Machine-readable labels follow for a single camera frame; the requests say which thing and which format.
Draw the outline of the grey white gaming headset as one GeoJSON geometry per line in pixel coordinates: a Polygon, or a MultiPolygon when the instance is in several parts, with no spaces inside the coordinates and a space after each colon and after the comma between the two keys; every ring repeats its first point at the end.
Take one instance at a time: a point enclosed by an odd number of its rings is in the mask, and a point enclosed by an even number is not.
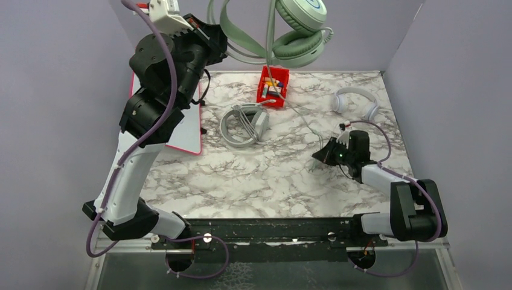
{"type": "Polygon", "coordinates": [[[270,115],[262,103],[243,103],[234,105],[220,121],[220,133],[223,139],[235,148],[249,147],[259,142],[267,131],[270,115]],[[228,131],[228,118],[234,117],[248,135],[248,139],[235,139],[228,131]]]}

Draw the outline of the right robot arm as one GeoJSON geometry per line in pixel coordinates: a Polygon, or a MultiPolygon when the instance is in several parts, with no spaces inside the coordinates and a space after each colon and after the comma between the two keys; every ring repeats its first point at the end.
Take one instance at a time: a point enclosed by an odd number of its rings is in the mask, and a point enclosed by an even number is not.
{"type": "Polygon", "coordinates": [[[362,246],[373,235],[419,242],[445,237],[448,225],[436,183],[381,168],[371,159],[367,132],[352,130],[346,136],[346,140],[330,138],[321,150],[312,154],[312,158],[327,166],[346,167],[352,180],[390,198],[389,211],[355,217],[357,224],[349,228],[349,240],[362,246]]]}

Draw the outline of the green headphones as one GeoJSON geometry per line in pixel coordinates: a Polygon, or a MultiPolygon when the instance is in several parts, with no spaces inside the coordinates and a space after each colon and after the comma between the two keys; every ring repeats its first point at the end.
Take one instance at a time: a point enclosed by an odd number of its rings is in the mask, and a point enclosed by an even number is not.
{"type": "Polygon", "coordinates": [[[250,65],[300,68],[313,63],[334,36],[323,1],[214,1],[207,22],[228,38],[228,57],[250,65]]]}

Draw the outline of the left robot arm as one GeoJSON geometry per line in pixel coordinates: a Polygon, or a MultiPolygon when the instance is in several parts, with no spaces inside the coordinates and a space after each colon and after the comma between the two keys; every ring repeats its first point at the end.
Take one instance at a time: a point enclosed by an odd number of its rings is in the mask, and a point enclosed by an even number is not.
{"type": "Polygon", "coordinates": [[[176,36],[148,34],[129,60],[140,87],[124,107],[108,180],[98,198],[82,208],[88,218],[104,223],[110,240],[157,234],[175,248],[189,242],[190,224],[182,216],[158,210],[140,196],[154,160],[194,103],[205,68],[226,57],[228,39],[220,25],[192,14],[185,20],[191,30],[176,36]]]}

